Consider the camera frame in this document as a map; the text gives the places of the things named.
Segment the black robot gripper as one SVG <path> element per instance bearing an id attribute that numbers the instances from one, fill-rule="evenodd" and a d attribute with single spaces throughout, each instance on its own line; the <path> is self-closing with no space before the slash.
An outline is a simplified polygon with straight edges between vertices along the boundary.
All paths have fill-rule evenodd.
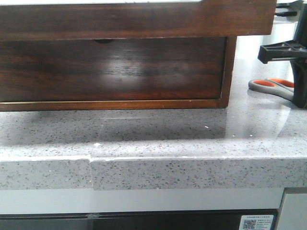
<path id="1" fill-rule="evenodd" d="M 258 60 L 290 61 L 294 76 L 293 103 L 299 108 L 307 107 L 307 1 L 287 4 L 300 13 L 293 40 L 260 46 Z"/>

